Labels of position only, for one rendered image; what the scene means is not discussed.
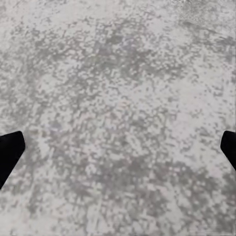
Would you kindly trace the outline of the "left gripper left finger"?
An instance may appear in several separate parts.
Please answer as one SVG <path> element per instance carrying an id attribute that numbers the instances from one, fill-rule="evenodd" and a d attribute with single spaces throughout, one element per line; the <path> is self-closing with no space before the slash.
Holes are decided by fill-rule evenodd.
<path id="1" fill-rule="evenodd" d="M 26 149 L 21 131 L 0 136 L 0 190 Z"/>

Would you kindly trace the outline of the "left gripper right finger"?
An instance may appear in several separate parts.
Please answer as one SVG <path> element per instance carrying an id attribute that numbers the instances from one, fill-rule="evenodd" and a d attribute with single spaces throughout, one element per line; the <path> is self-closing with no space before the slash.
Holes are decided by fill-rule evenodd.
<path id="1" fill-rule="evenodd" d="M 228 130 L 225 131 L 220 147 L 236 170 L 236 133 Z"/>

